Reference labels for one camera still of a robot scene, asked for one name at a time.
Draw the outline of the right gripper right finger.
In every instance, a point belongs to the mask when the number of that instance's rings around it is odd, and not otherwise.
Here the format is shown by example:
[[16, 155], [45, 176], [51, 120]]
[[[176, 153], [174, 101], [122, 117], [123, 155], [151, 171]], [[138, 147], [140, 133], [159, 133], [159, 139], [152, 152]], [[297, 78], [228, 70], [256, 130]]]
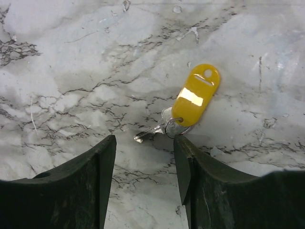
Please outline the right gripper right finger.
[[256, 177], [202, 152], [182, 135], [175, 137], [173, 149], [189, 228], [304, 228], [304, 171]]

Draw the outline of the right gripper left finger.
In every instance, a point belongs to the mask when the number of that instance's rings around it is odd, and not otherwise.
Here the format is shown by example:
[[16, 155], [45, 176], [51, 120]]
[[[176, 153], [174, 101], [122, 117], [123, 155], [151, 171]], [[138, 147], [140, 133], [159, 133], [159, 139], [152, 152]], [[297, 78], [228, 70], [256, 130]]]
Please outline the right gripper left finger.
[[116, 137], [34, 178], [1, 181], [3, 229], [102, 229], [116, 156]]

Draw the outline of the yellow tag key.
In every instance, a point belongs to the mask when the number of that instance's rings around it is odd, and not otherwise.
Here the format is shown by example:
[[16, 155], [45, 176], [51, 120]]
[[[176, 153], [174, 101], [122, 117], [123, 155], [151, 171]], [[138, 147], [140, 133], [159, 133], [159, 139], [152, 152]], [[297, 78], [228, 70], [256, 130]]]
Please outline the yellow tag key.
[[221, 77], [216, 67], [200, 64], [194, 67], [172, 106], [161, 112], [161, 122], [134, 136], [142, 143], [147, 135], [161, 133], [173, 139], [186, 134], [200, 120], [218, 89]]

